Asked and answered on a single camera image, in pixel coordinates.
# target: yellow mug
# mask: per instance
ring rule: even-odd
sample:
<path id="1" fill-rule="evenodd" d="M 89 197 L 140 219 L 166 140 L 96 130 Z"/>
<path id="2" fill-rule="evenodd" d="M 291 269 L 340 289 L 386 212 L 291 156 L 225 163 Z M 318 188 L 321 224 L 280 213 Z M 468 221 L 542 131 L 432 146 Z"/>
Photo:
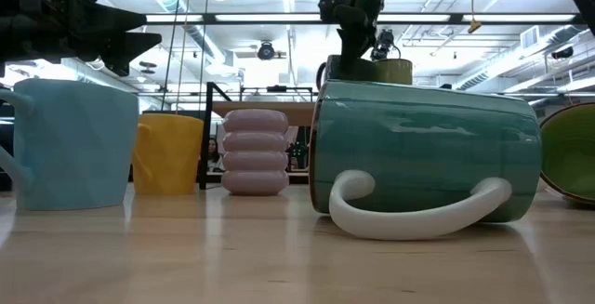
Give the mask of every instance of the yellow mug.
<path id="1" fill-rule="evenodd" d="M 166 113 L 142 114 L 132 156 L 136 193 L 194 193 L 203 127 L 202 120 L 192 117 Z"/>

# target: mug handle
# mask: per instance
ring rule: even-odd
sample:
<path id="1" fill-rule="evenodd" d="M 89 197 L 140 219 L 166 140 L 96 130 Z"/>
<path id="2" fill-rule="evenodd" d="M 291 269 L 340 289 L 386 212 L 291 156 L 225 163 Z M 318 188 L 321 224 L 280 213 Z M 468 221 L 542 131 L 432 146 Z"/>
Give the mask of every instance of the mug handle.
<path id="1" fill-rule="evenodd" d="M 139 123 L 139 138 L 147 138 L 151 134 L 151 127 L 142 123 Z M 138 168 L 142 171 L 149 179 L 152 179 L 152 172 L 149 168 L 144 164 L 142 159 L 140 158 L 139 151 L 137 148 L 134 148 L 132 152 L 132 167 Z"/>
<path id="2" fill-rule="evenodd" d="M 346 170 L 337 176 L 331 190 L 329 210 L 339 228 L 356 237 L 375 240 L 429 239 L 479 221 L 512 195 L 512 187 L 505 179 L 486 178 L 471 190 L 469 198 L 429 210 L 372 212 L 345 202 L 372 193 L 375 185 L 374 178 L 361 170 Z"/>
<path id="3" fill-rule="evenodd" d="M 0 90 L 0 99 L 12 105 L 15 108 L 15 112 L 19 112 L 20 115 L 31 115 L 35 107 L 31 96 L 10 90 Z M 33 173 L 31 169 L 19 165 L 15 158 L 2 147 L 0 147 L 0 167 L 8 173 L 21 191 L 26 191 L 33 185 Z"/>

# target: fluorescent light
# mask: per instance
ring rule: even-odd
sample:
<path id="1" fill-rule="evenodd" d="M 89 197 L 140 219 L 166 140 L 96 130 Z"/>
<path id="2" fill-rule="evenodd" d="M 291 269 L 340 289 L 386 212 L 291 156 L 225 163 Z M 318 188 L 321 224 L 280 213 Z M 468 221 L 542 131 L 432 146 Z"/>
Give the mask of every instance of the fluorescent light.
<path id="1" fill-rule="evenodd" d="M 540 22 L 540 21 L 570 21 L 575 18 L 575 15 L 475 15 L 477 21 L 508 21 L 508 22 Z M 471 21 L 471 15 L 463 16 L 463 21 Z"/>
<path id="2" fill-rule="evenodd" d="M 162 92 L 139 92 L 137 93 L 137 96 L 143 96 L 143 97 L 162 97 L 164 95 L 164 93 Z M 192 93 L 190 92 L 186 92 L 186 93 L 177 93 L 177 92 L 168 92 L 165 93 L 166 97 L 189 97 L 192 96 Z"/>
<path id="3" fill-rule="evenodd" d="M 545 102 L 546 100 L 547 100 L 547 99 L 536 99 L 536 100 L 531 100 L 531 101 L 529 102 L 529 105 L 531 105 L 531 106 L 535 106 L 535 105 L 537 105 L 537 104 L 540 104 L 540 103 L 543 103 L 543 102 Z"/>
<path id="4" fill-rule="evenodd" d="M 8 67 L 4 77 L 0 78 L 0 84 L 14 86 L 17 82 L 27 79 L 27 76 L 16 73 Z"/>
<path id="5" fill-rule="evenodd" d="M 539 98 L 545 98 L 545 97 L 558 97 L 560 94 L 557 94 L 557 93 L 507 93 L 505 95 L 506 96 L 512 96 L 512 97 L 539 97 Z"/>
<path id="6" fill-rule="evenodd" d="M 508 93 L 508 92 L 517 92 L 519 90 L 526 89 L 529 86 L 534 86 L 534 85 L 538 84 L 541 81 L 543 81 L 543 80 L 534 79 L 534 80 L 529 80 L 529 81 L 521 82 L 521 83 L 519 83 L 516 86 L 511 86 L 510 88 L 504 90 L 504 92 L 505 93 Z"/>
<path id="7" fill-rule="evenodd" d="M 178 16 L 176 17 L 176 15 L 172 15 L 172 14 L 166 14 L 166 15 L 147 15 L 147 23 L 149 25 L 151 25 L 151 23 L 153 22 L 184 22 L 186 21 L 186 15 L 185 14 L 178 14 Z M 188 21 L 203 21 L 203 16 L 202 15 L 188 15 Z"/>
<path id="8" fill-rule="evenodd" d="M 450 15 L 444 14 L 395 14 L 395 15 L 378 15 L 378 21 L 399 21 L 399 22 L 415 22 L 415 21 L 449 21 Z"/>
<path id="9" fill-rule="evenodd" d="M 216 15 L 217 21 L 320 21 L 319 14 L 227 14 Z"/>
<path id="10" fill-rule="evenodd" d="M 582 88 L 588 87 L 588 86 L 595 86 L 595 77 L 590 77 L 590 78 L 587 78 L 584 80 L 578 80 L 578 81 L 571 82 L 566 86 L 558 87 L 556 89 L 556 91 L 563 93 L 563 92 L 582 89 Z"/>

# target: ventilation duct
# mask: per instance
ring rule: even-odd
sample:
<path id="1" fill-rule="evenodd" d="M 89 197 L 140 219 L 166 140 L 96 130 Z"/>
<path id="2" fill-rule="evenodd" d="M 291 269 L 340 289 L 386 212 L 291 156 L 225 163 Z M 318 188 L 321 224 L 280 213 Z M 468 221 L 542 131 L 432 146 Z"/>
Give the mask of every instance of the ventilation duct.
<path id="1" fill-rule="evenodd" d="M 186 12 L 191 12 L 184 3 L 183 0 L 155 0 L 157 1 L 161 7 L 172 14 L 175 14 L 176 11 L 179 14 L 184 14 Z M 210 63 L 214 64 L 226 64 L 227 55 L 221 51 L 215 43 L 209 38 L 202 27 L 197 25 L 182 25 L 184 31 L 188 34 L 192 40 L 198 45 L 205 53 L 206 59 Z"/>
<path id="2" fill-rule="evenodd" d="M 529 57 L 543 51 L 551 51 L 561 47 L 571 39 L 588 30 L 587 26 L 566 25 L 551 30 L 551 27 L 538 27 L 540 33 L 535 43 L 523 47 L 521 43 L 490 58 L 480 67 L 463 74 L 454 85 L 454 89 L 467 90 L 482 82 L 491 80 L 509 72 L 529 61 Z"/>

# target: wooden table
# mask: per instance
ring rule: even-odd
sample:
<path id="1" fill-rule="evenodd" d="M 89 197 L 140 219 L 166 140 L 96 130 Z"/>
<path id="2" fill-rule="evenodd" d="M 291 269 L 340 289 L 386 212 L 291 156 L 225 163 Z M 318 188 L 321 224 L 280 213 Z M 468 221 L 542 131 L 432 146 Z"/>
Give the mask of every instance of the wooden table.
<path id="1" fill-rule="evenodd" d="M 221 188 L 125 205 L 15 212 L 0 198 L 0 297 L 36 303 L 592 303 L 595 211 L 539 195 L 510 226 L 436 241 L 357 240 L 305 187 Z"/>

